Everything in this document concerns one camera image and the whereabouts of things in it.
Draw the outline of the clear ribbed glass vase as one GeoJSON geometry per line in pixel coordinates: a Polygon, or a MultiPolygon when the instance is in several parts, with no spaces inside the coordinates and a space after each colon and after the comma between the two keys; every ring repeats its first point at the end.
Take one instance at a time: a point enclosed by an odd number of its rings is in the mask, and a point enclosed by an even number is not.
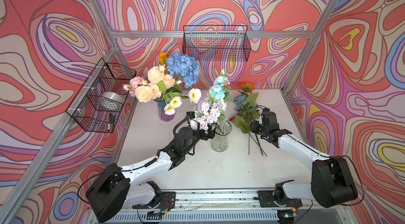
{"type": "Polygon", "coordinates": [[[221,121],[215,127],[215,136],[211,141],[211,147],[216,152],[224,152],[228,148],[228,136],[232,132],[232,124],[229,121],[221,121]]]}

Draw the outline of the lilac white mixed bouquet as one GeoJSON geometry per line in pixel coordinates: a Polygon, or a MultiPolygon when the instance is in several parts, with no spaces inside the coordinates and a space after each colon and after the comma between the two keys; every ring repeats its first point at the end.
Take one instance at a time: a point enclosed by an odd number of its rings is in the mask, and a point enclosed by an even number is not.
{"type": "Polygon", "coordinates": [[[220,122],[225,120],[226,100],[225,99],[196,99],[189,98],[194,105],[195,119],[190,121],[191,128],[197,130],[215,130],[220,122]]]}

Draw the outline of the teal white bouquet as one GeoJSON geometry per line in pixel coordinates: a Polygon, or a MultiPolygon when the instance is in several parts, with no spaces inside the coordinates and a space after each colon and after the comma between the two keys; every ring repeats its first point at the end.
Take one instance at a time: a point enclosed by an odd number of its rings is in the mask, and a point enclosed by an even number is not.
{"type": "Polygon", "coordinates": [[[234,117],[233,123],[236,128],[240,129],[243,134],[248,137],[248,154],[250,154],[251,141],[258,147],[262,156],[267,156],[261,144],[258,136],[250,128],[252,122],[259,120],[259,106],[257,104],[258,92],[243,92],[240,91],[239,95],[234,99],[236,105],[237,115],[234,117]]]}

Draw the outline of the pale blue rose stem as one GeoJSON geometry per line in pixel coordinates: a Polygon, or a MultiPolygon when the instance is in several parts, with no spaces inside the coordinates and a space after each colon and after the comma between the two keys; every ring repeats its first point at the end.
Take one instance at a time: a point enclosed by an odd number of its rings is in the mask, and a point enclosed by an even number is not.
{"type": "Polygon", "coordinates": [[[230,85],[227,71],[222,69],[220,75],[215,79],[213,86],[209,89],[208,100],[228,102],[232,99],[228,86],[230,85]]]}

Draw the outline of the white yellow-centred poppy stem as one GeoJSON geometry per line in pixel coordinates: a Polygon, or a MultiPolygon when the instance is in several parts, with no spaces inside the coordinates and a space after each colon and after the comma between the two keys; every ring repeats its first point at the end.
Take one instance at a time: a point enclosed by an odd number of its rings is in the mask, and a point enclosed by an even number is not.
{"type": "Polygon", "coordinates": [[[182,106],[183,100],[189,100],[192,104],[197,104],[201,99],[202,93],[200,89],[192,88],[187,94],[171,91],[163,95],[165,115],[174,115],[176,110],[182,106]]]}

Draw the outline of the orange gerbera flower stem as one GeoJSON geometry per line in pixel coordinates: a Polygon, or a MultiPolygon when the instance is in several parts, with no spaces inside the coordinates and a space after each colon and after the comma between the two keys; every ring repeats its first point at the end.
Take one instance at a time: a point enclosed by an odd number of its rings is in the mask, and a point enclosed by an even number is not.
{"type": "Polygon", "coordinates": [[[241,87],[241,92],[246,95],[252,94],[253,91],[255,90],[255,86],[250,82],[244,82],[240,85],[240,87],[241,87]]]}

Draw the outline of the peach rose flower stem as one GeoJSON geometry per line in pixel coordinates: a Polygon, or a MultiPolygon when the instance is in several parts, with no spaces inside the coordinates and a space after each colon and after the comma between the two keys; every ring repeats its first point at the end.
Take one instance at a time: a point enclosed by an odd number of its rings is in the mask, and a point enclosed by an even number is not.
{"type": "Polygon", "coordinates": [[[148,81],[145,86],[139,86],[135,91],[129,91],[132,97],[138,101],[147,103],[150,101],[165,101],[163,95],[167,92],[176,91],[174,87],[178,86],[178,82],[169,74],[165,74],[163,80],[158,84],[153,84],[148,81]]]}

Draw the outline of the cream rose flower stem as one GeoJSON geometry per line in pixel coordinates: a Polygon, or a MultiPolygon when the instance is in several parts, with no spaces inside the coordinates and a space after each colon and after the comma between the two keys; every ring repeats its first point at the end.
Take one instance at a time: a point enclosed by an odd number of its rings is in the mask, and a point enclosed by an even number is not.
{"type": "Polygon", "coordinates": [[[152,67],[147,73],[149,82],[158,84],[160,81],[162,81],[165,75],[165,69],[166,68],[164,65],[152,67]]]}

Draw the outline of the blue hydrangea flower stem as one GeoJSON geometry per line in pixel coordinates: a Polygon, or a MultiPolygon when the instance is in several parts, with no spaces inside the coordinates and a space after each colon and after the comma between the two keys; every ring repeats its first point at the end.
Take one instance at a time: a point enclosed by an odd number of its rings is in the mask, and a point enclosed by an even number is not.
{"type": "Polygon", "coordinates": [[[187,89],[190,89],[199,80],[199,64],[195,58],[187,54],[174,52],[166,60],[166,69],[171,76],[181,77],[184,87],[187,89]]]}

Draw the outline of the orange poppy flower stem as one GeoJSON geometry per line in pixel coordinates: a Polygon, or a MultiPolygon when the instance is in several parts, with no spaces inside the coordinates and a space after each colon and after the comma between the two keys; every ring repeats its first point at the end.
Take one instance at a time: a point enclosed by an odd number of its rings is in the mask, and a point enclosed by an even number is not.
{"type": "Polygon", "coordinates": [[[166,64],[166,61],[168,59],[168,55],[164,52],[159,53],[159,64],[161,66],[164,66],[166,64]]]}

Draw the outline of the pink rose flower stem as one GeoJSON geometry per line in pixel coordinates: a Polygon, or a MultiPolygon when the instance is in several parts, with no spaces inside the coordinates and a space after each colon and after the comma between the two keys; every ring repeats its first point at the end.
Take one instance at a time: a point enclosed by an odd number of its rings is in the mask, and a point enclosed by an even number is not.
{"type": "Polygon", "coordinates": [[[145,86],[148,84],[148,81],[140,76],[132,78],[129,84],[123,85],[123,90],[125,91],[135,91],[139,86],[145,86]]]}

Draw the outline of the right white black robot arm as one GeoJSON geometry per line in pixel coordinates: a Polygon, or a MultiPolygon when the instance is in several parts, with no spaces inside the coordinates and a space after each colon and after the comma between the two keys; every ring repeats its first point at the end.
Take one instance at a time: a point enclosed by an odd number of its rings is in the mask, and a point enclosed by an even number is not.
{"type": "Polygon", "coordinates": [[[278,149],[281,149],[311,172],[309,182],[287,180],[276,184],[273,200],[283,206],[288,200],[312,200],[324,208],[344,205],[358,198],[358,191],[344,157],[322,153],[298,140],[292,132],[280,129],[274,112],[264,108],[261,122],[252,121],[250,129],[278,149]]]}

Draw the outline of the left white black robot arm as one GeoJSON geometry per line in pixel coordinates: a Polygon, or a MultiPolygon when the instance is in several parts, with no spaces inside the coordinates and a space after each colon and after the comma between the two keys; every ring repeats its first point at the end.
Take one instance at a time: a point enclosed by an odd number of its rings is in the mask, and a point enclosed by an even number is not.
{"type": "Polygon", "coordinates": [[[115,163],[108,165],[85,193],[97,221],[105,223],[123,208],[138,205],[157,207],[162,200],[161,189],[151,177],[176,168],[188,154],[194,155],[199,141],[207,141],[214,136],[212,128],[194,130],[183,127],[154,157],[123,167],[115,163]]]}

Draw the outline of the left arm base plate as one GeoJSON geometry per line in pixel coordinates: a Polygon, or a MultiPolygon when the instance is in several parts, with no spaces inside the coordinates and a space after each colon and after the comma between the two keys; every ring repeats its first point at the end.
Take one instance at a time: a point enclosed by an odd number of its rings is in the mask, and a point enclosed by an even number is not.
{"type": "Polygon", "coordinates": [[[176,192],[164,191],[155,196],[152,201],[146,205],[135,205],[133,209],[160,209],[171,210],[175,208],[176,192]]]}

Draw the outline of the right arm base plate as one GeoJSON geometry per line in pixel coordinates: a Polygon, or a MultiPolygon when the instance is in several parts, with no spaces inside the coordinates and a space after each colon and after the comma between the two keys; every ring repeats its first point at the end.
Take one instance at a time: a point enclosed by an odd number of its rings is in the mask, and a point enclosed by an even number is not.
{"type": "Polygon", "coordinates": [[[278,188],[260,190],[254,200],[258,200],[262,208],[300,208],[303,206],[300,199],[290,199],[278,188]]]}

